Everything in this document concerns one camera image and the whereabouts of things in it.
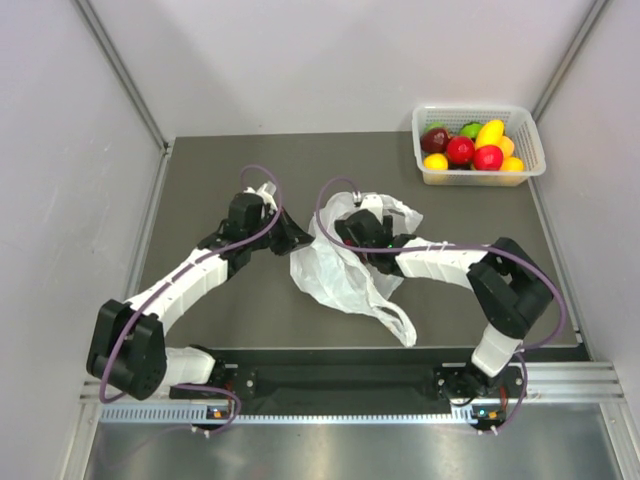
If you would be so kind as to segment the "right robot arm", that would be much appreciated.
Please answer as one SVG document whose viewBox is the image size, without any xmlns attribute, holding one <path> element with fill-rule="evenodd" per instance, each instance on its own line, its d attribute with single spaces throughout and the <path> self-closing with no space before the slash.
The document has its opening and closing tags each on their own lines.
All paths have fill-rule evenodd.
<svg viewBox="0 0 640 480">
<path fill-rule="evenodd" d="M 463 405 L 492 394 L 503 371 L 556 296 L 555 285 L 510 238 L 463 249 L 413 234 L 396 234 L 389 215 L 360 209 L 334 222 L 341 243 L 378 272 L 424 278 L 472 291 L 488 325 L 463 371 L 443 393 Z"/>
</svg>

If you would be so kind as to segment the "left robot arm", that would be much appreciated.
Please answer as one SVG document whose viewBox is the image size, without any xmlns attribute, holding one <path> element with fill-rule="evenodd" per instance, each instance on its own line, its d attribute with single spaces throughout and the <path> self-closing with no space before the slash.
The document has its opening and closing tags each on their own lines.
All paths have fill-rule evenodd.
<svg viewBox="0 0 640 480">
<path fill-rule="evenodd" d="M 218 228 L 202 239 L 173 271 L 124 301 L 99 309 L 86 362 L 100 386 L 136 400 L 162 387 L 194 385 L 205 396 L 226 387 L 227 374 L 201 347 L 170 348 L 166 334 L 211 290 L 245 267 L 253 252 L 285 256 L 312 243 L 273 196 L 247 190 L 231 201 Z"/>
</svg>

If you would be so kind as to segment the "red fruit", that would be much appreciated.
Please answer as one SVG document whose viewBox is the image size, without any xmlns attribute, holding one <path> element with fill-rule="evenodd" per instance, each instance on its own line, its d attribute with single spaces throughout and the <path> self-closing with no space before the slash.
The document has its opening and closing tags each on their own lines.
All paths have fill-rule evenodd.
<svg viewBox="0 0 640 480">
<path fill-rule="evenodd" d="M 473 167 L 479 171 L 499 171 L 504 161 L 502 149 L 496 145 L 485 145 L 475 150 Z"/>
<path fill-rule="evenodd" d="M 446 147 L 449 162 L 454 165 L 469 164 L 475 154 L 475 143 L 466 136 L 453 137 Z"/>
</svg>

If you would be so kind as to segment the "white printed plastic bag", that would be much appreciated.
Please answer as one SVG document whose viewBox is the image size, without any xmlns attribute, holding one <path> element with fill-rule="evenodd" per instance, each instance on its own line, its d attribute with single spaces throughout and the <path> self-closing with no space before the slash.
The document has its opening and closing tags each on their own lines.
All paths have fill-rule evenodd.
<svg viewBox="0 0 640 480">
<path fill-rule="evenodd" d="M 383 212 L 391 214 L 394 231 L 414 233 L 423 215 L 392 196 L 381 194 Z M 335 220 L 355 213 L 353 194 L 334 194 L 320 209 L 322 224 L 338 238 Z M 290 255 L 290 276 L 296 286 L 319 304 L 347 314 L 376 318 L 404 347 L 413 347 L 417 332 L 406 312 L 389 301 L 403 279 L 385 275 L 361 262 L 356 253 L 330 242 L 318 227 L 315 215 L 308 233 L 314 241 Z"/>
</svg>

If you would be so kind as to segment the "yellow fruit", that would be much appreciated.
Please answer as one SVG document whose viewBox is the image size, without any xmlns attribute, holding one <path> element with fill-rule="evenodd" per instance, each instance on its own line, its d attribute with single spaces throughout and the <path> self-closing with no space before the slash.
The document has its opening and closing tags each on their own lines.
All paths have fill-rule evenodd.
<svg viewBox="0 0 640 480">
<path fill-rule="evenodd" d="M 475 139 L 475 148 L 479 149 L 488 145 L 497 146 L 498 141 L 504 135 L 504 131 L 505 125 L 501 119 L 487 122 Z"/>
</svg>

